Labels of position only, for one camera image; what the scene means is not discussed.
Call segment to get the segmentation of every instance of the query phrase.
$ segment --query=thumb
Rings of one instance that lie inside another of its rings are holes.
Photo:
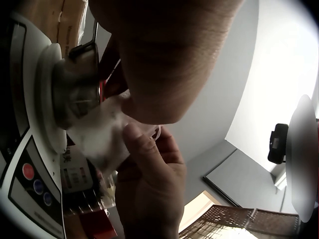
[[[157,149],[155,141],[144,135],[134,123],[128,124],[123,130],[124,143],[147,180],[164,178],[169,170]]]

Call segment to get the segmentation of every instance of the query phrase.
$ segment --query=cardboard box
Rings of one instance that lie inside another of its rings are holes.
[[[62,57],[78,45],[81,19],[86,2],[83,0],[65,0],[60,17],[58,43],[61,45]]]
[[[17,11],[46,34],[52,43],[56,43],[63,2],[63,0],[24,0]]]
[[[86,4],[83,0],[24,0],[17,12],[46,34],[52,43],[59,43],[64,58],[78,45]]]

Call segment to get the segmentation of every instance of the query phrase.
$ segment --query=barcode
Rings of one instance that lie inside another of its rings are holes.
[[[78,183],[80,182],[77,173],[71,173],[71,178],[72,178],[72,181],[73,181],[75,184],[78,184]]]
[[[81,168],[80,168],[80,171],[81,171],[81,175],[82,175],[83,182],[84,182],[84,183],[87,183],[87,178],[86,178],[86,175],[85,175],[84,168],[81,167]]]
[[[72,188],[71,181],[70,181],[69,174],[68,174],[68,170],[64,169],[63,171],[64,171],[65,180],[66,180],[66,184],[67,184],[68,188]]]

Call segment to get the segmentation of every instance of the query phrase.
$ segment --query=finger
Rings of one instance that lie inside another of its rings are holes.
[[[121,165],[116,169],[116,171],[121,172],[123,170],[126,170],[127,168],[136,167],[136,163],[132,159],[131,156],[129,156]]]
[[[128,88],[124,78],[122,64],[120,62],[106,82],[103,93],[106,98],[109,98],[114,95],[119,95],[127,89]]]
[[[161,135],[157,139],[156,145],[160,153],[179,152],[178,145],[173,135],[164,126],[162,126]]]
[[[133,123],[124,128],[123,139],[131,157],[147,181],[158,182],[158,179],[167,176],[169,168],[153,139],[142,134],[141,130]]]
[[[99,79],[107,80],[120,59],[117,43],[111,36],[99,63]]]
[[[130,167],[125,170],[120,171],[117,174],[117,183],[138,180],[142,176],[140,169],[135,165],[135,167]]]

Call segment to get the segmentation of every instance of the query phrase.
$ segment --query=forearm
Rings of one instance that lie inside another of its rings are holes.
[[[142,115],[148,114],[146,122],[138,120],[167,124],[184,115],[206,83],[241,3],[188,3],[168,12],[165,26],[154,24],[153,30],[120,41],[131,96]]]

